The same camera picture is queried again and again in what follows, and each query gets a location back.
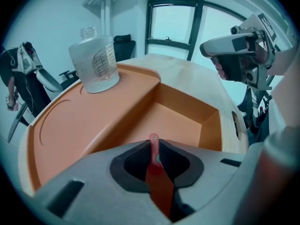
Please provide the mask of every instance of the orange compartment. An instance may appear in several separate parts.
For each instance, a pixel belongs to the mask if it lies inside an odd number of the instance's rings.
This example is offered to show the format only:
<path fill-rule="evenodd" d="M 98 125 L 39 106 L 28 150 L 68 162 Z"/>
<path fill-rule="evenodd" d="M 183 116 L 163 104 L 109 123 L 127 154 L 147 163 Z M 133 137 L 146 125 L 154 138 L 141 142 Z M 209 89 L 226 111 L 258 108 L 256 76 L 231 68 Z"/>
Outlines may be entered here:
<path fill-rule="evenodd" d="M 160 138 L 222 150 L 219 111 L 160 83 L 146 68 L 118 64 L 120 81 L 87 93 L 79 82 L 29 126 L 28 169 L 34 190 L 85 155 Z"/>

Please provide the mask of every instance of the person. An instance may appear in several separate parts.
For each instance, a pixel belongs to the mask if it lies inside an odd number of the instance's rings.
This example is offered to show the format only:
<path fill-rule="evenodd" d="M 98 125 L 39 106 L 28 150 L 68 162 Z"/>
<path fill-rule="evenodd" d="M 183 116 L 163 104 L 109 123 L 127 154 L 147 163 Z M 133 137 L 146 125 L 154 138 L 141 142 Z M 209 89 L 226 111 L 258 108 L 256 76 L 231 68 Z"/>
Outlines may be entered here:
<path fill-rule="evenodd" d="M 281 52 L 275 52 L 275 60 L 272 64 L 272 67 L 267 70 L 267 75 L 284 75 L 288 70 L 289 66 L 292 64 L 292 61 L 294 60 L 298 49 L 299 49 L 299 41 L 297 40 L 296 46 Z M 265 62 L 267 59 L 267 52 L 265 51 L 265 49 L 261 47 L 258 43 L 256 43 L 255 51 L 256 51 L 255 59 L 260 63 Z M 225 71 L 222 69 L 222 64 L 218 62 L 215 64 L 215 67 L 218 71 L 219 76 L 222 79 L 227 80 Z M 264 141 L 264 139 L 270 134 L 269 113 L 266 114 L 266 117 L 262 122 L 262 124 L 260 125 L 258 132 L 256 134 L 251 133 L 249 128 L 247 129 L 247 133 L 249 138 L 249 145 Z"/>
<path fill-rule="evenodd" d="M 0 50 L 0 76 L 9 93 L 7 107 L 12 111 L 20 94 L 31 114 L 36 117 L 51 100 L 35 73 L 25 75 L 12 70 L 18 66 L 17 53 L 18 48 L 6 50 L 2 46 Z"/>

